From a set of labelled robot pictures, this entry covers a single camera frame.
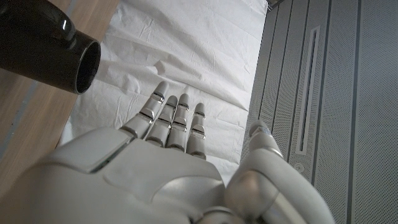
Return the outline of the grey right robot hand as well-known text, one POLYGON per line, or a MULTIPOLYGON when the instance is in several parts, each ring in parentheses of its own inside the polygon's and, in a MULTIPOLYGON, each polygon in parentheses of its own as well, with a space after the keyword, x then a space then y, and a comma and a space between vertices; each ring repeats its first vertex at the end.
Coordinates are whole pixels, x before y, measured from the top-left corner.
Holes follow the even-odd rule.
POLYGON ((28 168, 1 197, 2 223, 333 223, 263 121, 228 183, 206 159, 205 107, 161 82, 119 129, 90 131, 28 168))

